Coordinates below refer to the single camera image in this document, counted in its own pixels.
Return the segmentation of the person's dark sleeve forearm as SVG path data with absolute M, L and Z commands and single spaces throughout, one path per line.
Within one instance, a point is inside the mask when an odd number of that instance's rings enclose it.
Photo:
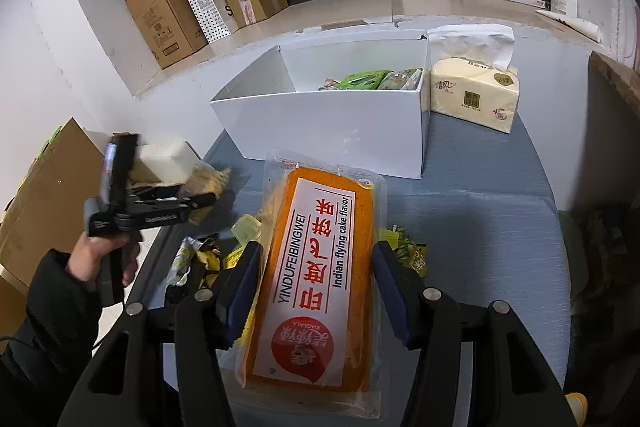
M 26 298 L 26 317 L 1 355 L 1 424 L 55 426 L 92 357 L 102 307 L 51 249 Z

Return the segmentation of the person's left hand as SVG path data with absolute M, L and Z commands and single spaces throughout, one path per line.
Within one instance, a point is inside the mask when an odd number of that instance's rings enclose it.
M 90 237 L 82 233 L 70 254 L 65 271 L 76 281 L 90 289 L 96 288 L 96 278 L 100 272 L 101 261 L 112 251 L 122 248 L 122 286 L 129 286 L 136 277 L 140 254 L 140 234 L 119 234 L 110 237 Z

